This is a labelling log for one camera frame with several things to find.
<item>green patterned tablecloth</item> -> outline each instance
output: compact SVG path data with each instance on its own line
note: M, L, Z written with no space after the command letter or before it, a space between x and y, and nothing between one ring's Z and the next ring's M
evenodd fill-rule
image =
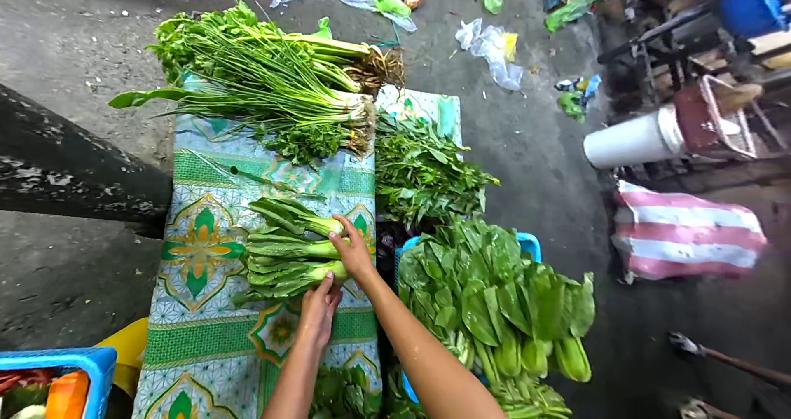
M188 80L185 87L197 87ZM239 260L249 230L261 218L247 203L289 196L225 172L236 166L296 191L319 215L342 213L374 251L373 156L345 152L314 171L275 157L244 134L228 135L230 121L176 118L173 201L149 316L135 419L257 419L272 394L294 340L299 300L234 309L233 293L247 286ZM377 323L365 294L343 286L324 363L360 365L371 390L381 390Z

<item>hand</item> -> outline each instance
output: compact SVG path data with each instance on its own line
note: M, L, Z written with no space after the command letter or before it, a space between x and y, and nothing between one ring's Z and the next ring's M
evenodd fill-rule
M341 287L332 285L334 279L335 275L327 272L316 290L302 295L297 342L305 341L316 349L327 346L332 332L332 316L343 298Z
M371 254L368 252L368 245L362 239L357 228L343 215L332 215L332 218L340 221L346 229L349 242L344 242L341 235L337 232L330 232L330 241L335 249L341 254L341 262L349 275L354 280L360 282L361 278L369 273L377 273L376 268L371 262Z

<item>blue plastic crate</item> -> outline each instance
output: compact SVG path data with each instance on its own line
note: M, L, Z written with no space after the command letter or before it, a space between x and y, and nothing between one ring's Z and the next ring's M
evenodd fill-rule
M0 353L0 370L62 368L71 372L79 368L88 374L90 386L83 419L103 419L115 370L115 348L64 348Z
M420 237L412 237L411 239L407 240L407 242L403 243L403 246L395 250L395 281L398 281L398 266L401 261L401 254L410 247L418 244L420 241ZM523 251L529 252L533 256L533 262L541 262L541 243L539 239L534 234L528 234L527 232L517 232L517 241L519 242L519 246L522 248ZM409 384L409 379L407 379L407 374L401 371L401 381L403 385L403 390L407 393L410 400L414 403L418 403L418 396L412 390L412 386Z

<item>forearm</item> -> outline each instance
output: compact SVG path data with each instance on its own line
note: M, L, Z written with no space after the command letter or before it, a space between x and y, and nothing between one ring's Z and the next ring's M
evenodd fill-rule
M313 399L321 351L297 338L274 386L262 419L305 419Z
M376 270L358 280L429 417L496 418L489 391L401 303Z

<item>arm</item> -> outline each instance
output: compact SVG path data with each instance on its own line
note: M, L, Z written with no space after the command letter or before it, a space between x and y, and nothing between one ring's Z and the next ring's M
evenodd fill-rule
M330 240L346 270L371 300L379 323L395 350L420 403L433 419L504 417L500 406L480 381L448 351L401 303L371 263L368 246L354 225L341 215L349 244L340 235Z
M308 416L321 355L330 340L332 316L341 302L340 287L333 287L328 272L316 291L302 297L297 339L274 386L262 419L303 419Z

